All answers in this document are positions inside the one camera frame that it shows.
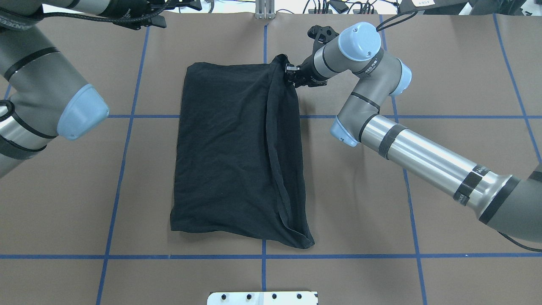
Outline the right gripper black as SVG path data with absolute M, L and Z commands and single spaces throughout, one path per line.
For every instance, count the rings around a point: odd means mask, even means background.
M 317 63 L 324 64 L 324 58 L 322 55 L 311 55 L 298 66 L 286 64 L 285 75 L 290 75 L 290 84 L 294 88 L 300 88 L 302 86 L 319 87 L 327 85 L 328 78 L 324 77 L 318 72 Z

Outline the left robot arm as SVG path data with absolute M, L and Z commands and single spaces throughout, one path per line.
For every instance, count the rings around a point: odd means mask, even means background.
M 43 4 L 105 22 L 139 23 L 147 0 L 2 0 L 1 76 L 15 93 L 1 100 L 1 176 L 46 149 L 58 136 L 76 140 L 104 121 L 110 108 L 40 31 Z

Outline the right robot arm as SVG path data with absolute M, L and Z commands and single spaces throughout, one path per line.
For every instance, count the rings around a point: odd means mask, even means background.
M 344 144 L 364 145 L 382 158 L 418 176 L 462 206 L 477 220 L 509 241 L 541 241 L 541 166 L 529 178 L 499 175 L 380 114 L 387 97 L 400 95 L 412 72 L 389 54 L 379 35 L 382 27 L 360 22 L 336 33 L 314 25 L 307 32 L 314 46 L 303 64 L 287 64 L 285 76 L 298 86 L 324 86 L 329 78 L 350 71 L 359 78 L 330 133 Z

